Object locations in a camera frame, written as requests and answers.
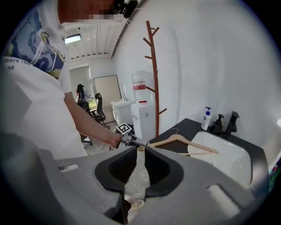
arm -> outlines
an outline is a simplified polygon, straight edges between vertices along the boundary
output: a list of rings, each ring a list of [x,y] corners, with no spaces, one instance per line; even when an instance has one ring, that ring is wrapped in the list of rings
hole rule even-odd
[[[77,105],[72,92],[65,94],[65,104],[71,113],[79,133],[100,140],[115,147],[121,141],[121,134],[116,134],[98,124],[84,109]]]

sink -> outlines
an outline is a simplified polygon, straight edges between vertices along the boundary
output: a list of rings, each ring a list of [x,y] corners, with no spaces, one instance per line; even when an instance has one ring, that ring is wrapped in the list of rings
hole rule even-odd
[[[247,151],[213,134],[200,131],[192,142],[216,149],[219,154],[194,155],[191,157],[206,161],[237,181],[244,188],[249,187],[252,179],[251,159]],[[189,153],[206,152],[189,145]]]

ceiling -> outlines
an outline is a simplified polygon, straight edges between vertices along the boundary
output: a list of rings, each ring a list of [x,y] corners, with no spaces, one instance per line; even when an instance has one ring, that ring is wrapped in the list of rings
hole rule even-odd
[[[67,44],[72,62],[90,58],[111,58],[125,20],[95,21],[65,25],[66,35],[81,34],[81,40]]]

wooden coat rack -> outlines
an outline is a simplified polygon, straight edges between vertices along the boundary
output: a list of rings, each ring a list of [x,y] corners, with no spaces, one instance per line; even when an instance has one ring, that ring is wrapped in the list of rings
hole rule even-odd
[[[154,48],[154,41],[153,41],[153,36],[159,30],[159,27],[157,27],[156,29],[151,28],[149,21],[146,21],[146,26],[148,29],[149,41],[145,37],[144,37],[144,41],[150,46],[151,56],[145,56],[145,58],[152,60],[155,90],[147,86],[145,88],[155,93],[155,118],[156,118],[155,136],[157,137],[159,135],[159,115],[167,110],[167,108],[165,108],[164,110],[159,112],[158,70],[157,70],[156,55],[155,55],[155,48]]]

hand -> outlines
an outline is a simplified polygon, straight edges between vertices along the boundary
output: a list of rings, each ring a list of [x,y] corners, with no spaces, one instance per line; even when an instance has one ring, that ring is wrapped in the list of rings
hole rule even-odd
[[[115,148],[116,144],[122,140],[122,135],[117,133],[112,133],[109,144],[111,147]]]

